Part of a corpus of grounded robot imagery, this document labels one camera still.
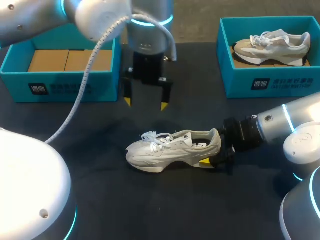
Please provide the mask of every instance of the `cardboard box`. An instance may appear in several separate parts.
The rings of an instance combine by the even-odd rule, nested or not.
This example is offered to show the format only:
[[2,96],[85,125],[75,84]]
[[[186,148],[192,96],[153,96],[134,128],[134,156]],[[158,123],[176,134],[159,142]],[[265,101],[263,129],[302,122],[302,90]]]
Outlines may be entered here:
[[[279,29],[293,35],[310,33],[305,66],[274,61],[254,66],[233,57],[234,43]],[[320,91],[320,26],[313,16],[221,18],[216,53],[228,98],[304,97]]]
[[28,72],[64,72],[68,54],[68,50],[36,50]]
[[[71,50],[65,66],[65,72],[85,71],[91,50]],[[112,50],[101,50],[95,58],[92,71],[110,71],[112,62]]]
[[[16,103],[74,102],[95,45],[73,24],[57,27],[12,45],[0,76]],[[83,57],[73,58],[73,52],[79,50]],[[115,102],[118,98],[120,39],[106,42],[101,51],[90,73],[83,102]]]

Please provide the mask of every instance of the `glowing blue ring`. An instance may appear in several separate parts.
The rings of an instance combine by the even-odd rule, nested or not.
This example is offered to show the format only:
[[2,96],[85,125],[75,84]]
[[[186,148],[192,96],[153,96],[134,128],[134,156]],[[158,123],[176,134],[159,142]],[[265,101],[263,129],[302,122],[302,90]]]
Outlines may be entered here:
[[[167,25],[167,24],[171,23],[173,19],[174,19],[174,16],[171,15],[170,18],[168,18],[168,19],[165,20],[165,21],[159,22],[159,23],[160,23],[160,25],[164,26],[164,25]],[[145,27],[155,27],[155,25],[153,25],[152,23],[147,23],[147,22],[143,22],[143,21],[137,21],[137,20],[134,20],[134,19],[132,19],[131,21],[132,21],[134,24],[138,24],[138,25],[141,25],[141,26],[145,26]]]
[[61,8],[62,8],[62,12],[65,16],[67,16],[66,14],[66,10],[65,10],[65,0],[61,0]]
[[77,205],[75,205],[75,215],[74,215],[74,219],[73,219],[72,226],[71,226],[68,234],[67,234],[66,237],[64,238],[64,240],[67,240],[67,239],[68,239],[68,237],[70,236],[72,230],[74,229],[74,226],[75,226],[75,223],[76,223],[76,218],[77,218]]
[[288,121],[288,123],[289,123],[289,125],[290,125],[290,128],[291,128],[292,132],[294,132],[294,131],[295,131],[295,128],[294,128],[294,125],[292,124],[290,115],[289,115],[289,113],[288,113],[287,106],[286,106],[285,104],[283,104],[282,107],[283,107],[284,115],[285,115],[285,117],[286,117],[286,119],[287,119],[287,121]]
[[296,179],[298,179],[299,181],[303,181],[303,179],[301,179],[300,177],[298,177],[297,175],[295,175],[295,173],[293,172],[293,176],[296,178]]
[[318,215],[318,217],[320,218],[320,211],[319,211],[319,208],[317,206],[317,203],[316,203],[316,200],[315,200],[315,196],[314,196],[314,190],[313,190],[313,182],[314,182],[314,177],[315,177],[315,174],[317,172],[317,170],[319,169],[320,167],[318,167],[313,173],[312,173],[312,176],[311,176],[311,179],[310,179],[310,185],[309,185],[309,190],[310,190],[310,197],[311,197],[311,202],[312,202],[312,205],[314,207],[314,210],[316,212],[316,214]]

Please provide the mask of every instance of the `shoe insole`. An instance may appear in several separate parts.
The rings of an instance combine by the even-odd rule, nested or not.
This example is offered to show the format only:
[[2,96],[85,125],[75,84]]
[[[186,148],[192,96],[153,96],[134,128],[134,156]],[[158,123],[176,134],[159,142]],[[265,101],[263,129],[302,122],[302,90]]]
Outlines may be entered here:
[[193,148],[204,148],[210,144],[208,139],[192,139]]

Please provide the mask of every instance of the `brown cardboard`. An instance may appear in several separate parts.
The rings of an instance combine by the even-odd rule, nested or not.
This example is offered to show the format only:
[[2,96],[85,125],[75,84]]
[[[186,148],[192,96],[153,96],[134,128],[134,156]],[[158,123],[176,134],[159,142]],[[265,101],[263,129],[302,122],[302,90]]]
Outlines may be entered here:
[[[92,54],[92,50],[69,52],[66,62],[65,72],[82,72],[86,70],[86,66]],[[92,71],[110,71],[112,62],[112,50],[101,50],[95,58]]]
[[36,50],[28,72],[64,72],[69,50]]
[[[289,67],[292,68],[292,66],[288,66],[285,64],[282,64],[279,61],[275,61],[275,60],[268,60],[263,62],[261,65],[254,65],[254,64],[250,64],[248,62],[245,62],[244,60],[241,60],[239,57],[234,55],[234,50],[233,47],[230,47],[230,52],[232,55],[232,59],[233,59],[233,64],[235,66],[235,68],[237,69],[244,69],[244,68],[282,68],[282,67]],[[308,60],[306,60],[306,63],[304,65],[304,67],[310,67],[310,63]]]

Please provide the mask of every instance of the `white cable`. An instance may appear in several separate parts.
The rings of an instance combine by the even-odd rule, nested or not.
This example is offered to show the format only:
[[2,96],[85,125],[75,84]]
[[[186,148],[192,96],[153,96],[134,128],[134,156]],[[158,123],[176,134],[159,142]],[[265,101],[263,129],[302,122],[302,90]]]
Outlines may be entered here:
[[[143,20],[146,22],[149,22],[153,25],[155,25],[157,28],[159,28],[160,30],[162,30],[165,35],[168,37],[168,39],[171,42],[171,51],[172,51],[172,61],[176,61],[177,60],[177,48],[176,48],[176,42],[174,37],[172,36],[172,34],[170,33],[169,30],[167,30],[164,26],[162,26],[160,23],[158,23],[156,20],[152,19],[149,16],[145,16],[142,14],[133,14],[132,17],[134,19],[137,20]],[[71,120],[73,119],[73,117],[75,116],[79,105],[81,103],[81,100],[85,94],[85,90],[86,90],[86,86],[88,83],[88,78],[89,78],[89,74],[91,72],[92,66],[96,60],[96,56],[98,55],[98,53],[100,52],[102,46],[105,44],[105,42],[107,41],[108,37],[110,36],[110,34],[121,24],[127,22],[127,21],[131,21],[131,18],[129,16],[125,16],[122,17],[121,19],[119,19],[116,23],[114,23],[103,35],[103,37],[99,40],[99,42],[96,44],[94,50],[92,51],[92,54],[90,56],[89,62],[85,68],[84,71],[84,75],[83,75],[83,79],[81,82],[81,86],[80,86],[80,90],[78,93],[78,96],[76,97],[76,100],[74,102],[74,105],[68,115],[68,117],[66,118],[66,120],[64,121],[64,123],[61,125],[61,127],[59,128],[59,130],[52,136],[50,137],[47,141],[45,141],[46,144],[50,144],[52,143],[68,126],[68,124],[71,122]]]

